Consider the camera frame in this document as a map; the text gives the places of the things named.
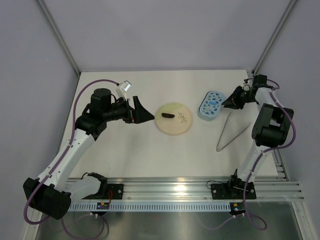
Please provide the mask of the blue lunch box lid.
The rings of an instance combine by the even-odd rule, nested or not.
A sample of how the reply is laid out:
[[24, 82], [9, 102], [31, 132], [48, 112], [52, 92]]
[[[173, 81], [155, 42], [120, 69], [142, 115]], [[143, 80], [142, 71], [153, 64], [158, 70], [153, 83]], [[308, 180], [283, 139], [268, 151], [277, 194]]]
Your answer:
[[202, 100], [197, 111], [219, 111], [222, 108], [222, 103], [226, 99], [225, 95], [218, 91], [208, 91]]

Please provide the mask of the metal food tongs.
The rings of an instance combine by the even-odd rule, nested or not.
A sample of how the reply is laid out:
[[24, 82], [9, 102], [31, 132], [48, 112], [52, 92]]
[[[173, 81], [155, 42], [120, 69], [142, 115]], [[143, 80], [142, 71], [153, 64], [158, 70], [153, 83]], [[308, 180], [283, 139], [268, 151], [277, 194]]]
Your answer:
[[228, 114], [223, 126], [221, 135], [216, 145], [216, 151], [221, 152], [237, 137], [239, 137], [252, 124], [252, 121], [247, 118], [246, 114], [232, 111]]

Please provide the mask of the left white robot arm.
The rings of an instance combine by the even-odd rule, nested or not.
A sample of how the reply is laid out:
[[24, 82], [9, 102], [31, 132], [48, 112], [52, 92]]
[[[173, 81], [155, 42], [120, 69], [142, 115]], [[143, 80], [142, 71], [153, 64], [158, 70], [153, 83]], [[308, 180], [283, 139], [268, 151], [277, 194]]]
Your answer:
[[33, 224], [28, 218], [28, 208], [59, 220], [73, 202], [88, 196], [103, 199], [108, 194], [108, 179], [95, 172], [71, 185], [66, 182], [84, 153], [107, 128], [108, 122], [122, 120], [126, 124], [141, 124], [154, 120], [154, 115], [141, 105], [137, 96], [133, 97], [133, 103], [134, 107], [131, 107], [123, 98], [112, 102], [112, 93], [107, 88], [93, 91], [81, 116], [74, 119], [69, 142], [37, 178], [29, 177], [23, 183], [27, 198], [23, 217], [27, 223]]

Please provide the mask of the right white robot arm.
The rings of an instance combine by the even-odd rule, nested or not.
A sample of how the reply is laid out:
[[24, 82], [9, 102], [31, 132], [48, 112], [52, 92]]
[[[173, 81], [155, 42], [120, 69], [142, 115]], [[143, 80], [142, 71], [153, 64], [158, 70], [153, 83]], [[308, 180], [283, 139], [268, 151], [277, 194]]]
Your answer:
[[271, 151], [285, 148], [289, 130], [294, 129], [294, 110], [284, 107], [274, 95], [280, 86], [277, 83], [269, 85], [267, 76], [263, 74], [253, 76], [251, 81], [249, 89], [238, 86], [222, 103], [224, 108], [232, 110], [240, 110], [245, 104], [256, 103], [260, 110], [252, 127], [253, 142], [249, 153], [229, 180], [219, 189], [211, 191], [216, 199], [256, 199], [256, 174]]

